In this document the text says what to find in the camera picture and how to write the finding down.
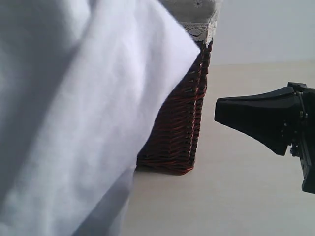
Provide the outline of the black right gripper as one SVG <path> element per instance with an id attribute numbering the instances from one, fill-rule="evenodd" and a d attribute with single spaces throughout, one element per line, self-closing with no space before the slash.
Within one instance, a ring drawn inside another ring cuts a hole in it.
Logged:
<path id="1" fill-rule="evenodd" d="M 259 141 L 277 155 L 299 157 L 304 180 L 302 191 L 315 192 L 315 89 L 289 82 L 271 92 L 219 98 L 214 120 Z M 295 112 L 297 118 L 285 118 Z"/>

